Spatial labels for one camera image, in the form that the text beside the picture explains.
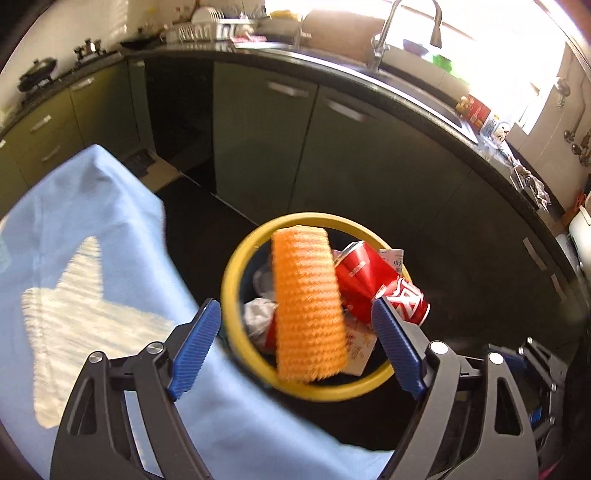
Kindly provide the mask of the red white milk carton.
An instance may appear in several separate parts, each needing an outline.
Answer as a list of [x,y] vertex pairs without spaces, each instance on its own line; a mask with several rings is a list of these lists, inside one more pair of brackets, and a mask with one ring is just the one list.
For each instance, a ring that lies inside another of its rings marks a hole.
[[[378,338],[370,327],[359,322],[349,313],[345,315],[345,324],[348,361],[341,373],[360,377],[366,369]],[[267,322],[263,334],[254,343],[260,351],[266,353],[276,351],[276,315],[273,315]]]

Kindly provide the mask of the orange foam fruit net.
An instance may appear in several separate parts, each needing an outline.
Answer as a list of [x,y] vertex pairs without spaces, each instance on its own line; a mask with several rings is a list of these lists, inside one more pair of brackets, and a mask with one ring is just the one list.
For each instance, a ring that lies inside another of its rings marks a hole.
[[308,383],[348,363],[346,324],[328,233],[297,225],[271,236],[277,375]]

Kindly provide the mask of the wooden cutting board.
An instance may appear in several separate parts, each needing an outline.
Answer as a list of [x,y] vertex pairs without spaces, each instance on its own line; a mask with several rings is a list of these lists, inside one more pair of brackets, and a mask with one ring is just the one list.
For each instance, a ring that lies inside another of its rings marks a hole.
[[367,63],[372,57],[372,38],[379,34],[384,19],[351,12],[314,10],[305,16],[301,29],[310,38],[308,48]]

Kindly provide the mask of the red crushed cola can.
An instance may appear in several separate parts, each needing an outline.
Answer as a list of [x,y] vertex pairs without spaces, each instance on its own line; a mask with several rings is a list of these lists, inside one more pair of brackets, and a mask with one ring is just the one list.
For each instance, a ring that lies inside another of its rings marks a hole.
[[339,253],[335,275],[346,311],[366,325],[372,323],[374,301],[382,297],[403,320],[418,326],[430,312],[424,293],[365,241],[353,242]]

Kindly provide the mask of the chrome kitchen faucet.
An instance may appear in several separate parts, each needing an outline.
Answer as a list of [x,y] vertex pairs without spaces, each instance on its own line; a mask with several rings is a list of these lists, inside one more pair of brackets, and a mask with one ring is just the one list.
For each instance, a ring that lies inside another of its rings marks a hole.
[[[412,16],[411,13],[403,14],[402,9],[405,4],[406,1],[393,1],[389,14],[383,23],[382,30],[370,38],[370,56],[367,63],[370,70],[378,71],[385,54],[393,45],[397,43],[403,44],[403,38],[405,36],[410,36],[411,39],[417,36],[417,33],[412,33],[412,30],[414,27],[420,27],[418,15]],[[432,30],[429,45],[436,49],[441,49],[443,46],[443,11],[438,1],[432,1],[432,4],[434,12],[432,15]]]

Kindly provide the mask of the yellow-rimmed trash bin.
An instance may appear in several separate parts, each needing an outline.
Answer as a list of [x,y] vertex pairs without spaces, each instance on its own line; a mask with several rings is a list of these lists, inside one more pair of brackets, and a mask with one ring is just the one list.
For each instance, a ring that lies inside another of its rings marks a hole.
[[243,304],[253,296],[249,263],[257,253],[266,250],[274,231],[294,225],[322,227],[367,242],[374,249],[388,249],[386,240],[365,226],[338,215],[301,212],[276,217],[263,223],[240,242],[232,253],[221,282],[223,326],[233,353],[254,376],[270,387],[291,397],[312,402],[339,402],[363,396],[382,386],[394,376],[394,368],[384,361],[375,371],[352,383],[341,385],[301,384],[280,381],[276,369],[263,358],[249,340],[242,321]]

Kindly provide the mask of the black wok with lid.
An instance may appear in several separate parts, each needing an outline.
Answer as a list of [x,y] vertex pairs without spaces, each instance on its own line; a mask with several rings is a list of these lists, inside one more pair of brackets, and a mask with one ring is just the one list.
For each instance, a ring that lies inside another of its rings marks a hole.
[[56,58],[35,59],[32,66],[19,77],[18,91],[26,93],[35,87],[51,83],[53,81],[52,72],[56,66]]

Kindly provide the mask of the green kitchen cabinets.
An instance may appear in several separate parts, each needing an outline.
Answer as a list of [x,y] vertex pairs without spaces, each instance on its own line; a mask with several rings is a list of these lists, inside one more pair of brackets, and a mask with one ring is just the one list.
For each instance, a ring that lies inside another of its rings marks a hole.
[[439,320],[580,325],[575,273],[530,202],[430,112],[358,72],[254,55],[115,57],[52,83],[1,135],[34,184],[99,144],[151,147],[254,223],[321,211],[408,253]]

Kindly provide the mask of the red box on counter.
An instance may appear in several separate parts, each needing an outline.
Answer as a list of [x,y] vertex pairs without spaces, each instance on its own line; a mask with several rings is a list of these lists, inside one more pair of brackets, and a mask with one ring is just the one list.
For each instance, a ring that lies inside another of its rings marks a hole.
[[460,102],[461,115],[478,131],[488,119],[491,109],[471,94],[463,96]]

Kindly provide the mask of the blue star-print tablecloth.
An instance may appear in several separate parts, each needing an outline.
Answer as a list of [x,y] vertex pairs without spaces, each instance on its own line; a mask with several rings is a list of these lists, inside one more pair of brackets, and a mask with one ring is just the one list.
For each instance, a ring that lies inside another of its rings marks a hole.
[[[42,477],[88,355],[134,355],[197,313],[167,254],[164,219],[162,202],[96,145],[2,219],[1,420]],[[221,344],[176,407],[217,479],[374,479],[390,459],[288,412]]]

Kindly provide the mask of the black gas stove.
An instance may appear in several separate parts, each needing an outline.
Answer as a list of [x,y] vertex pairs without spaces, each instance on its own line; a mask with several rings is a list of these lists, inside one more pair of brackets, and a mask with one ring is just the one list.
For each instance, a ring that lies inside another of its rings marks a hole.
[[21,101],[20,104],[22,106],[29,103],[36,95],[40,94],[44,89],[51,86],[53,83],[58,82],[59,80],[65,78],[66,76],[73,74],[77,70],[85,67],[91,63],[96,61],[102,60],[103,58],[108,58],[117,54],[118,51],[116,49],[107,50],[103,47],[102,41],[100,39],[90,39],[87,38],[81,45],[76,46],[73,49],[73,55],[66,58],[63,61],[58,60],[57,58],[57,66],[55,67],[54,71],[52,72],[52,79],[51,83],[47,83],[44,85],[40,85],[38,87],[33,88],[31,91],[26,93],[21,93]]

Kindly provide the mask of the white dish rack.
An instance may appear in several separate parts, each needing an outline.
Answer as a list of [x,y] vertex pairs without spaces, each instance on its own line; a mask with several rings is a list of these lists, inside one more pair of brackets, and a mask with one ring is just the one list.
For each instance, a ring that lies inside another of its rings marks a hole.
[[249,38],[256,25],[257,21],[243,12],[238,18],[228,18],[221,10],[205,6],[197,8],[188,22],[165,28],[160,38],[166,44],[231,42],[235,38]]

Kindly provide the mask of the white paper towel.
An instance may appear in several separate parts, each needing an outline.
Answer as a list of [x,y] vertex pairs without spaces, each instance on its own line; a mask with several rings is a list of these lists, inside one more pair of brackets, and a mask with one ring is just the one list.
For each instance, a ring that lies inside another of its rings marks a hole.
[[243,323],[249,340],[263,352],[276,350],[276,313],[277,304],[263,297],[245,303]]

